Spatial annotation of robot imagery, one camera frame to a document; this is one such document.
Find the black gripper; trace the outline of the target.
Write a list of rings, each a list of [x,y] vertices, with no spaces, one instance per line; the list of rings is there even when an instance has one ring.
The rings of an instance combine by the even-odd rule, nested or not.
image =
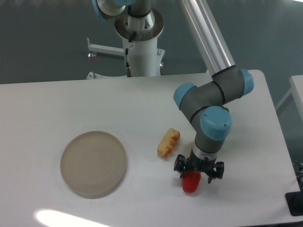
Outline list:
[[[207,153],[198,147],[192,147],[189,158],[182,154],[177,156],[173,170],[180,174],[180,178],[191,171],[206,173],[207,183],[211,183],[213,179],[222,179],[224,174],[224,162],[215,163],[217,156],[218,152]]]

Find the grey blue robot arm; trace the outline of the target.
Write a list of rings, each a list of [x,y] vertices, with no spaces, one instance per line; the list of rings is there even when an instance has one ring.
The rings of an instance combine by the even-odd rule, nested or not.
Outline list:
[[[237,68],[207,2],[181,0],[179,5],[212,80],[199,87],[185,83],[174,92],[176,105],[196,131],[189,157],[178,155],[174,170],[181,178],[201,172],[212,181],[223,177],[224,163],[217,156],[232,125],[224,105],[249,94],[254,80],[247,70]],[[123,41],[121,49],[98,46],[95,52],[122,56],[129,78],[158,76],[164,51],[157,39],[164,22],[152,2],[94,0],[92,6],[99,20],[114,19]]]

